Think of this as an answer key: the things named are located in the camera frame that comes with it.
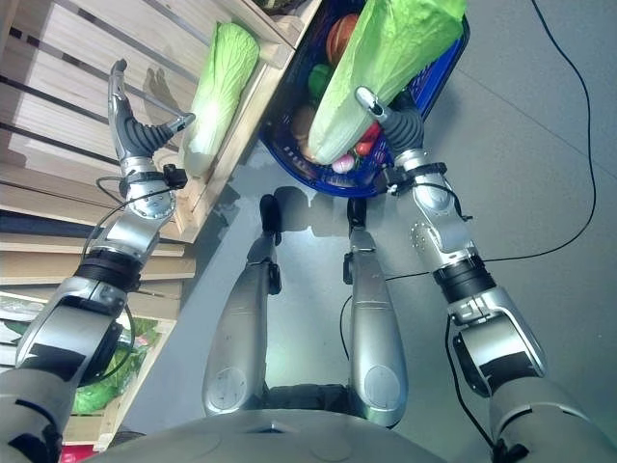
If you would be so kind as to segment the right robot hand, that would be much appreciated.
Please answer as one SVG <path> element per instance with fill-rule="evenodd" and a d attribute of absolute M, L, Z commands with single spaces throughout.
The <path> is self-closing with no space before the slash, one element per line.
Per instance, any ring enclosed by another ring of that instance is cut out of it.
<path fill-rule="evenodd" d="M 382 102 L 365 86 L 355 90 L 355 98 L 362 109 L 381 126 L 389 146 L 391 161 L 382 163 L 377 173 L 388 167 L 410 172 L 429 164 L 429 154 L 423 146 L 424 121 L 408 90 L 399 92 L 390 105 Z"/>

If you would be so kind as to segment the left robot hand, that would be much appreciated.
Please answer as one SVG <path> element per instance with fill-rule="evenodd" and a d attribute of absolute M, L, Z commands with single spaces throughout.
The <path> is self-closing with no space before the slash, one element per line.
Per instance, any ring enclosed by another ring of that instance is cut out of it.
<path fill-rule="evenodd" d="M 181 113 L 174 120 L 159 125 L 140 123 L 125 93 L 126 68 L 124 59 L 117 60 L 108 79 L 108 123 L 124 177 L 136 172 L 139 166 L 144 166 L 146 172 L 156 172 L 153 155 L 196 119 L 193 113 Z"/>

